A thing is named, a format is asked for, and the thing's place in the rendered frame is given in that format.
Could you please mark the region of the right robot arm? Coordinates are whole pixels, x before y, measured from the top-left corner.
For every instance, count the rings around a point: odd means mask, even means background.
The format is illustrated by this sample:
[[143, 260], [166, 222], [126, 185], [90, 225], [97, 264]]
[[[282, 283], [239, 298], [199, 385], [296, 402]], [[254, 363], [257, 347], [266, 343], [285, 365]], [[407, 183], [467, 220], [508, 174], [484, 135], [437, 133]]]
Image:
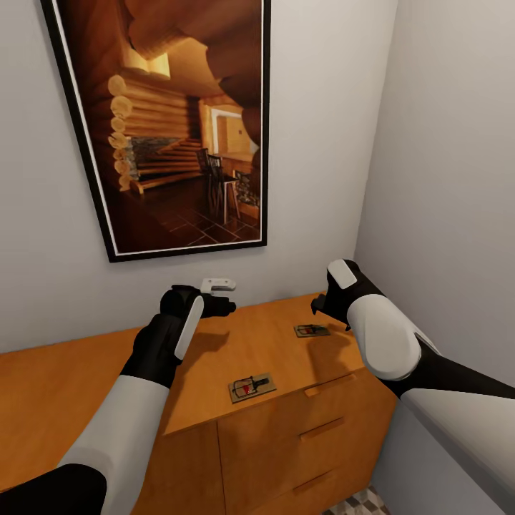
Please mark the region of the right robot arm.
[[327, 267], [313, 310], [345, 323], [364, 366], [506, 514], [515, 515], [515, 388], [453, 362], [353, 261]]

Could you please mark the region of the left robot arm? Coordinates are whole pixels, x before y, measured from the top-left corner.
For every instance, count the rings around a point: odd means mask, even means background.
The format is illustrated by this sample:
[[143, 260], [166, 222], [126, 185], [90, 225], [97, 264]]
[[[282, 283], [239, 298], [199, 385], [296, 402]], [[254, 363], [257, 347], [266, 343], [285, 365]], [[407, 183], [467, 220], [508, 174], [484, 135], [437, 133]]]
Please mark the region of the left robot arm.
[[200, 318], [227, 317], [236, 304], [226, 278], [201, 289], [172, 285], [111, 391], [57, 468], [0, 494], [0, 515], [130, 515], [146, 474], [162, 412]]

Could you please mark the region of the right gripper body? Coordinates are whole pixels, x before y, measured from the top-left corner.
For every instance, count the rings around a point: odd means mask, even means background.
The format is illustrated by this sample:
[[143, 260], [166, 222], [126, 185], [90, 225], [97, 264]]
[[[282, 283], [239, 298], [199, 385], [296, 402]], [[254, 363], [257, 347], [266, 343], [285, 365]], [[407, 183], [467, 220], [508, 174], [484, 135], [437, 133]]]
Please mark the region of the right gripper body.
[[343, 310], [340, 306], [334, 305], [328, 299], [328, 291], [327, 294], [320, 294], [317, 299], [313, 302], [313, 310], [319, 310], [320, 312], [325, 313], [326, 315], [339, 320], [340, 322], [345, 323], [349, 327], [349, 322], [347, 320], [347, 316], [343, 314]]

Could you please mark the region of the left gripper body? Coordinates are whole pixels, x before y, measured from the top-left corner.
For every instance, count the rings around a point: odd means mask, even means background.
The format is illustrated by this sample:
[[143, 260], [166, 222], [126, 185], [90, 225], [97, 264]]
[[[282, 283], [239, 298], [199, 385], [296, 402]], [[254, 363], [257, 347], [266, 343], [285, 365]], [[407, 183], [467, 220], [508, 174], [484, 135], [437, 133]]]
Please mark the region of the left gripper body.
[[230, 302], [228, 297], [215, 297], [215, 293], [213, 293], [213, 296], [206, 295], [206, 293], [203, 293], [203, 295], [205, 295], [209, 300], [209, 310], [202, 318], [209, 318], [212, 316], [228, 316], [228, 307]]

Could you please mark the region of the mousetrap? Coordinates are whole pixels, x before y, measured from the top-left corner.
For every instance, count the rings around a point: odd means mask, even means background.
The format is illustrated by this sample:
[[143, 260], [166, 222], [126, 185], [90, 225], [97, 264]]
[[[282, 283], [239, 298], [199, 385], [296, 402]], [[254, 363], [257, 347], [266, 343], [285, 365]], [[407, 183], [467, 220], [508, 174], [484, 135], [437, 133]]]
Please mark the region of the mousetrap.
[[297, 325], [294, 327], [294, 330], [298, 338], [330, 335], [330, 332], [328, 331], [327, 326], [325, 324]]
[[269, 372], [228, 383], [232, 404], [276, 391]]

